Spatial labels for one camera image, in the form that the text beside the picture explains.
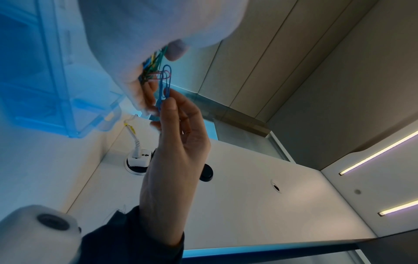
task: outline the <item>linear light fixture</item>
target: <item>linear light fixture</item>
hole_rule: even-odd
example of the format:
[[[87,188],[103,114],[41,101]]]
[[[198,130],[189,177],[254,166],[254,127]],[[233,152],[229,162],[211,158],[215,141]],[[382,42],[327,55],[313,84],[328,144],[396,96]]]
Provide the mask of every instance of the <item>linear light fixture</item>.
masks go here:
[[[403,209],[406,209],[406,208],[409,208],[409,207],[412,207],[412,206],[415,206],[415,205],[418,205],[418,200],[407,203],[407,204],[399,205],[397,207],[394,207],[394,208],[391,208],[391,209],[388,209],[388,210],[384,210],[384,211],[378,213],[378,215],[384,216],[384,215],[394,213],[394,212],[397,212],[399,210],[403,210]]]
[[[369,160],[374,159],[375,157],[379,156],[380,154],[383,154],[383,153],[385,153],[386,151],[388,151],[389,149],[392,149],[392,148],[396,147],[397,145],[404,143],[405,141],[407,141],[407,140],[409,140],[409,139],[411,139],[411,138],[415,137],[416,135],[418,135],[418,131],[416,131],[416,132],[414,132],[414,133],[410,134],[409,136],[406,136],[406,137],[402,138],[401,140],[399,140],[399,141],[397,141],[397,142],[393,143],[392,145],[390,145],[390,146],[388,146],[388,147],[386,147],[386,148],[382,149],[381,151],[379,151],[379,152],[377,152],[377,153],[375,153],[375,154],[371,155],[370,157],[365,158],[364,160],[360,161],[359,163],[357,163],[357,164],[355,164],[355,165],[353,165],[353,166],[349,167],[348,169],[343,170],[343,171],[342,171],[342,172],[340,172],[339,174],[340,174],[340,175],[344,175],[344,174],[346,174],[346,173],[347,173],[347,172],[349,172],[350,170],[355,169],[355,168],[357,168],[358,166],[360,166],[360,165],[362,165],[362,164],[364,164],[364,163],[368,162]]]

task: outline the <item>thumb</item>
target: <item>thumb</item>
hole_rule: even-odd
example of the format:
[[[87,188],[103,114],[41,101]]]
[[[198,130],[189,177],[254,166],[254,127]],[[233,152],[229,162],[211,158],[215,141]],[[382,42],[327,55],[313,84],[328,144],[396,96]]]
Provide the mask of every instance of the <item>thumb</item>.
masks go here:
[[[174,98],[167,98],[161,105],[161,140],[162,144],[172,145],[181,143],[180,122],[177,103]]]

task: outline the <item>blue plastic container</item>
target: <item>blue plastic container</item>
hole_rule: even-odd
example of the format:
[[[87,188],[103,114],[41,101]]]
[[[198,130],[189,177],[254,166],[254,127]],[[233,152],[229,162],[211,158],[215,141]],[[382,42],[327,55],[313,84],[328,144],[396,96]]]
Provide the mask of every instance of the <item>blue plastic container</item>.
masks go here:
[[[81,138],[110,130],[124,95],[91,54],[77,1],[0,0],[0,97],[16,124]]]

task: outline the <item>desk surface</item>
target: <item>desk surface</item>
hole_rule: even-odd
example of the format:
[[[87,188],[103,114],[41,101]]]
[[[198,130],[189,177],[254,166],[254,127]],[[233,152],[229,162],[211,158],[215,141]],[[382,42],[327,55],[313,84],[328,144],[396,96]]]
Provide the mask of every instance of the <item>desk surface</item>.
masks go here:
[[[137,118],[134,127],[142,146],[154,150],[158,133],[148,124]],[[198,185],[185,228],[185,256],[375,237],[321,172],[224,142],[211,143],[206,163],[214,177]],[[128,212],[138,205],[143,176],[123,166],[133,146],[124,129],[69,210],[83,234],[104,225],[117,209]]]

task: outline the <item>dark sleeve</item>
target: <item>dark sleeve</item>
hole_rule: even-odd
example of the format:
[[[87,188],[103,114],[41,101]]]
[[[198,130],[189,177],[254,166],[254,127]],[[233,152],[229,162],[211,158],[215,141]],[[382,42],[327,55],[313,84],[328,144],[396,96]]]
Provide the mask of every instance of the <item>dark sleeve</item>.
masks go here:
[[[79,264],[180,263],[184,234],[178,246],[169,247],[150,238],[139,223],[139,208],[116,212],[105,226],[85,235]]]

